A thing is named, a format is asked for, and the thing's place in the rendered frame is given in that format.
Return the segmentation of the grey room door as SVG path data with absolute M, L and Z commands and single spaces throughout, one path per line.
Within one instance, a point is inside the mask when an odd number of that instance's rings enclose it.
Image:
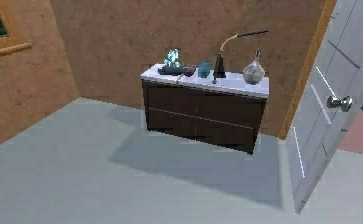
M 285 140 L 297 214 L 362 105 L 363 0 L 337 0 Z

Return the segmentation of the dark brown chest of drawers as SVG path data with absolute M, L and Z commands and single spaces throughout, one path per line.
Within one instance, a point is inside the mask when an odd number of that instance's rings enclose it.
M 224 78 L 161 75 L 153 65 L 141 74 L 149 131 L 243 151 L 254 151 L 269 96 L 269 79 L 255 85 L 240 73 Z

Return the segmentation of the small blue cup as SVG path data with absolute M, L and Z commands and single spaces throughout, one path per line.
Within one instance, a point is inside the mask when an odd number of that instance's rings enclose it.
M 204 61 L 199 65 L 198 76 L 200 78 L 207 78 L 210 73 L 211 64 L 209 61 Z

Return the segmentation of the wooden framed window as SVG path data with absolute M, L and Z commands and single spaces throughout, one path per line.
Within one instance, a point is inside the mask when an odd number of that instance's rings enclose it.
M 19 32 L 7 0 L 0 0 L 0 57 L 31 49 L 32 46 Z

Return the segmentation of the round grey glass bottle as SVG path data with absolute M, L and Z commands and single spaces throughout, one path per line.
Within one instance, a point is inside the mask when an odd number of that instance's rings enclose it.
M 255 51 L 254 60 L 243 69 L 244 81 L 251 85 L 258 84 L 265 76 L 265 70 L 260 63 L 261 50 Z

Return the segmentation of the pale blue crystal ornament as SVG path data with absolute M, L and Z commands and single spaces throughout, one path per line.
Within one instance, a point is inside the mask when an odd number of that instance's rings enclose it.
M 180 75 L 184 71 L 184 65 L 180 62 L 177 48 L 168 51 L 164 58 L 164 65 L 158 69 L 160 75 Z

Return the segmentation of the black desk lamp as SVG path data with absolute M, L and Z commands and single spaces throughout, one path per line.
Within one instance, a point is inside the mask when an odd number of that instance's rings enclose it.
M 241 37 L 259 35 L 259 34 L 263 34 L 263 33 L 267 33 L 267 30 L 256 30 L 256 31 L 251 31 L 251 32 L 245 32 L 245 33 L 241 33 L 241 34 L 235 34 L 235 35 L 227 38 L 221 44 L 221 46 L 220 46 L 220 48 L 218 50 L 216 63 L 215 63 L 214 71 L 213 71 L 213 81 L 212 81 L 212 83 L 216 84 L 218 78 L 225 78 L 226 77 L 225 68 L 224 68 L 224 61 L 223 61 L 223 53 L 224 53 L 224 48 L 225 48 L 225 46 L 227 45 L 227 43 L 229 41 L 237 39 L 237 38 L 241 38 Z

